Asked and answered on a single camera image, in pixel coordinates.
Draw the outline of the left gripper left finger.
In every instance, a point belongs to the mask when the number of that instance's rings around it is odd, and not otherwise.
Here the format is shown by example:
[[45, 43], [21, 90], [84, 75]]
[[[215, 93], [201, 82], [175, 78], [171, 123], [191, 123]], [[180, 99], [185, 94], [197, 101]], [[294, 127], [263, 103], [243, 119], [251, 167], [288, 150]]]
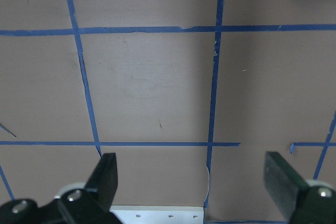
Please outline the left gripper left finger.
[[110, 211], [117, 188], [116, 154], [104, 153], [87, 180], [84, 190], [91, 194], [103, 211]]

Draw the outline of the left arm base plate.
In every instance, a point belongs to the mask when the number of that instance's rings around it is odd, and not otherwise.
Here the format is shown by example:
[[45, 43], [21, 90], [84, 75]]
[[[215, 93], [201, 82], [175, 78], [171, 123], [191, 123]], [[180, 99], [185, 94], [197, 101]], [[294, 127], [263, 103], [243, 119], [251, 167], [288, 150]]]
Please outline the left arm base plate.
[[204, 222], [202, 207], [111, 206], [110, 212], [122, 223], [191, 224]]

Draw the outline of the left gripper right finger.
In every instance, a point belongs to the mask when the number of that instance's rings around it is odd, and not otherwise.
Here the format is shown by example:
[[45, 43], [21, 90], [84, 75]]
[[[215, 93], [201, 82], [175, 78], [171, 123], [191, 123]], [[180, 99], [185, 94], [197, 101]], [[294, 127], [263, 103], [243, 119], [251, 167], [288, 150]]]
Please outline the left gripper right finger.
[[278, 153], [267, 151], [264, 159], [264, 186], [285, 219], [290, 219], [309, 184]]

